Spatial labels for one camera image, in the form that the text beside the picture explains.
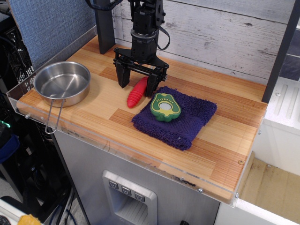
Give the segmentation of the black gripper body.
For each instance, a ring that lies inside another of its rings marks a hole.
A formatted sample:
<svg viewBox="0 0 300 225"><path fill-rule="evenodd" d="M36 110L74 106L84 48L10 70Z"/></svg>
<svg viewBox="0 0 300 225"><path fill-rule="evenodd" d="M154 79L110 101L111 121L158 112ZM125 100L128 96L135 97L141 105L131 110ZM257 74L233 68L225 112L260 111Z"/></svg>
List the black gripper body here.
<svg viewBox="0 0 300 225"><path fill-rule="evenodd" d="M127 66L130 71L147 75L151 70L163 70L164 80L167 78L167 69L169 65L156 56L157 43L152 41L141 41L133 39L131 49L116 47L114 65L116 62Z"/></svg>

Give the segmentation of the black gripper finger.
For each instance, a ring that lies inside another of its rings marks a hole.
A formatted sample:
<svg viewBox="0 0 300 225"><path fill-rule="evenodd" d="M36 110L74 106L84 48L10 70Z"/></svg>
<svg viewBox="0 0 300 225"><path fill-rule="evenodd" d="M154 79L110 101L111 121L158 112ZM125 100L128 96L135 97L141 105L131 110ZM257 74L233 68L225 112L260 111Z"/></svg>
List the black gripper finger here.
<svg viewBox="0 0 300 225"><path fill-rule="evenodd" d="M130 69L120 62L116 62L116 73L119 86L126 87L130 81Z"/></svg>
<svg viewBox="0 0 300 225"><path fill-rule="evenodd" d="M151 97L153 92L157 89L159 83L164 80L163 70L151 70L148 72L148 80L146 87L146 96Z"/></svg>

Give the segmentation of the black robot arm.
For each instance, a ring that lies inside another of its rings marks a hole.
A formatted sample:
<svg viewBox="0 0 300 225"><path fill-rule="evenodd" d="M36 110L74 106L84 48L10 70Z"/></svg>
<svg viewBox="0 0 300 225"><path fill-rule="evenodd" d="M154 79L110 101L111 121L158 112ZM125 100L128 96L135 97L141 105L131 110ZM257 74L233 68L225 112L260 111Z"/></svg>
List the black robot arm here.
<svg viewBox="0 0 300 225"><path fill-rule="evenodd" d="M114 65L119 86L126 87L130 72L135 71L148 77L146 96L152 96L159 83L165 81L169 65L157 57L159 32L167 34L161 27L165 12L161 0L131 0L131 49L115 48Z"/></svg>

